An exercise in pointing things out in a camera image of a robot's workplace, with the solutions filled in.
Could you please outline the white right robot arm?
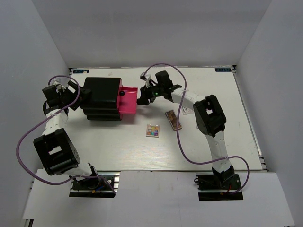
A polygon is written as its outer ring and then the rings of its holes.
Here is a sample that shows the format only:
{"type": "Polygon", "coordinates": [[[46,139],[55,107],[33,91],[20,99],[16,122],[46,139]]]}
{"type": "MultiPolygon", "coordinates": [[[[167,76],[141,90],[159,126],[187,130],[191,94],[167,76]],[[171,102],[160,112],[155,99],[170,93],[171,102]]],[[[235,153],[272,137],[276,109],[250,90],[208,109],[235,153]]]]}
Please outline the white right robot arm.
{"type": "Polygon", "coordinates": [[[226,117],[217,97],[214,95],[200,96],[187,91],[181,85],[174,85],[165,70],[156,73],[157,82],[153,82],[151,75],[146,72],[140,75],[140,79],[145,81],[145,85],[140,88],[140,98],[137,99],[138,105],[149,105],[157,97],[164,97],[166,100],[179,104],[177,122],[179,122],[182,106],[194,111],[196,125],[207,139],[212,160],[200,163],[190,160],[185,155],[179,132],[177,132],[179,149],[183,157],[191,164],[212,164],[214,184],[218,188],[226,188],[234,176],[234,168],[228,158],[224,141],[226,117]]]}

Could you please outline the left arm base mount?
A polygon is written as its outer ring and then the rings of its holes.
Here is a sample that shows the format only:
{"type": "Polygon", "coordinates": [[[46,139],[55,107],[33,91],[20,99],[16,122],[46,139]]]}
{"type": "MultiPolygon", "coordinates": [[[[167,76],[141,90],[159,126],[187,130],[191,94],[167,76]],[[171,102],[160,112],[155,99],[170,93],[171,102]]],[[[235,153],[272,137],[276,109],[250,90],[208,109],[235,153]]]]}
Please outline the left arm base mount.
{"type": "MultiPolygon", "coordinates": [[[[98,172],[108,184],[118,190],[120,172],[98,172]]],[[[69,197],[75,198],[114,198],[112,189],[102,179],[72,180],[69,197]]]]}

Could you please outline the pink black makeup drawer organizer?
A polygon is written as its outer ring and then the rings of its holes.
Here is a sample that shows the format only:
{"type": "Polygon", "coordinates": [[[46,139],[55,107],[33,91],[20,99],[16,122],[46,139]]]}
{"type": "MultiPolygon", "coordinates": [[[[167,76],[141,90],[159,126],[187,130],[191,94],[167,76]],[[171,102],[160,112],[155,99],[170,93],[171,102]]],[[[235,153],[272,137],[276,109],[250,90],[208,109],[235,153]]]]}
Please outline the pink black makeup drawer organizer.
{"type": "Polygon", "coordinates": [[[80,105],[90,121],[121,121],[136,114],[138,88],[123,86],[121,78],[87,77],[83,88],[91,91],[80,105]]]}

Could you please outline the clear false eyelash box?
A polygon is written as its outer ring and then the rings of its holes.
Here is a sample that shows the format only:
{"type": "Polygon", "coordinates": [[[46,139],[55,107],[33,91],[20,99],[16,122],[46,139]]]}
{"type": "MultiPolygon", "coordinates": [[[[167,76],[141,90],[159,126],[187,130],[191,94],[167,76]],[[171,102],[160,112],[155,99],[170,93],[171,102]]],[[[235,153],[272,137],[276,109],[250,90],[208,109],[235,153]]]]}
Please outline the clear false eyelash box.
{"type": "Polygon", "coordinates": [[[186,106],[182,106],[181,107],[182,113],[183,115],[189,115],[189,114],[193,114],[194,111],[186,106]]]}

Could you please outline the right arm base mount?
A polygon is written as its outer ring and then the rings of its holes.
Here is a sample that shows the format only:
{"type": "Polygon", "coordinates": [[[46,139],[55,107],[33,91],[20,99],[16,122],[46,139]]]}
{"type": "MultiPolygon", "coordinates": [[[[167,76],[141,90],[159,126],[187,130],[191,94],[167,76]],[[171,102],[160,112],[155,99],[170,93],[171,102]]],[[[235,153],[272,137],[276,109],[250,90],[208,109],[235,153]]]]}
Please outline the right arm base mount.
{"type": "Polygon", "coordinates": [[[197,175],[194,183],[198,186],[199,201],[242,201],[241,182],[238,174],[222,185],[214,175],[197,175]]]}

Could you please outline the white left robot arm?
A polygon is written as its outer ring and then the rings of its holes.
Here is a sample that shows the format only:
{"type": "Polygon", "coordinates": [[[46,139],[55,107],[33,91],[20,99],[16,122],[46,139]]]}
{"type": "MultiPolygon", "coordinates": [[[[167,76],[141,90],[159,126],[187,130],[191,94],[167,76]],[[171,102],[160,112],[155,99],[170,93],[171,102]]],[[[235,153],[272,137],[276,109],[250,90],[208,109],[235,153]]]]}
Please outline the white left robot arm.
{"type": "Polygon", "coordinates": [[[89,188],[99,186],[100,177],[90,163],[81,162],[80,156],[64,127],[69,109],[76,110],[87,101],[91,91],[69,81],[67,86],[53,81],[42,90],[46,101],[43,112],[47,118],[42,135],[34,139],[34,147],[49,175],[80,176],[89,188]]]}

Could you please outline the long brown eyeshadow palette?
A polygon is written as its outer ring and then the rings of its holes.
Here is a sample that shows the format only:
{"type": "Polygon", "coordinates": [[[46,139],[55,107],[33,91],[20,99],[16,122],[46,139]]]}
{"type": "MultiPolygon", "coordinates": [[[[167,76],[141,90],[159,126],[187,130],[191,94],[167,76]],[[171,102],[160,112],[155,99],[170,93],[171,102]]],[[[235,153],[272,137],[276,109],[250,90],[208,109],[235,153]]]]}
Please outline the long brown eyeshadow palette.
{"type": "Polygon", "coordinates": [[[170,111],[167,111],[165,113],[173,131],[176,131],[177,129],[182,129],[182,125],[180,124],[180,122],[177,122],[177,116],[174,112],[174,110],[170,110],[170,111]]]}

